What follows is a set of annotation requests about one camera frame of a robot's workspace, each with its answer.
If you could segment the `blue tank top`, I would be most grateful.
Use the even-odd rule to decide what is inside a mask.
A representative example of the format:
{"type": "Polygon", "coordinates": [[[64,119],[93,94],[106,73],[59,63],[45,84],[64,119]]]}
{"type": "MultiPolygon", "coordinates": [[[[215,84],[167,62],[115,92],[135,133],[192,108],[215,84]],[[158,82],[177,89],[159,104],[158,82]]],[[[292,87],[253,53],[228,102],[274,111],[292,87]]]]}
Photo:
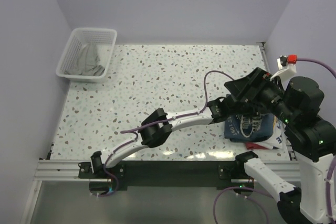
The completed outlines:
{"type": "Polygon", "coordinates": [[[224,123],[224,138],[236,143],[268,140],[274,133],[274,120],[272,114],[232,115],[224,123]]]}

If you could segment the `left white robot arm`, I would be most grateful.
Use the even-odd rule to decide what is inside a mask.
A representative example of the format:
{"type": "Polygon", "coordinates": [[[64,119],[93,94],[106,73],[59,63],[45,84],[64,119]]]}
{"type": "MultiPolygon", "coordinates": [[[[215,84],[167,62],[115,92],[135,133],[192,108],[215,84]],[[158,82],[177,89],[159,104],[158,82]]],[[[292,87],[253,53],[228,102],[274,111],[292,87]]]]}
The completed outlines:
{"type": "Polygon", "coordinates": [[[206,101],[202,109],[182,112],[166,112],[163,108],[155,110],[141,126],[122,131],[132,133],[131,137],[114,147],[105,161],[101,151],[94,152],[90,157],[90,171],[97,178],[108,174],[109,168],[115,167],[124,158],[145,148],[156,148],[163,145],[174,131],[196,125],[210,125],[226,121],[232,115],[262,115],[266,109],[255,102],[235,101],[231,95],[206,101]]]}

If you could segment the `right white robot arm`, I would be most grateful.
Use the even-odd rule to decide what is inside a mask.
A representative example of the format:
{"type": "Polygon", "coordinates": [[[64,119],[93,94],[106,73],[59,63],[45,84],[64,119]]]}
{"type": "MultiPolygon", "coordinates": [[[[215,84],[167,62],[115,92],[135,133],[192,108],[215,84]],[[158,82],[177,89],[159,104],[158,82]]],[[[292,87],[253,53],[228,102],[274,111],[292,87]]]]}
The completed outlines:
{"type": "Polygon", "coordinates": [[[319,116],[324,98],[319,85],[298,76],[283,89],[270,73],[257,68],[225,87],[235,103],[265,109],[285,125],[301,185],[284,181],[253,152],[236,156],[233,173],[256,179],[276,201],[287,223],[335,223],[335,127],[319,116]]]}

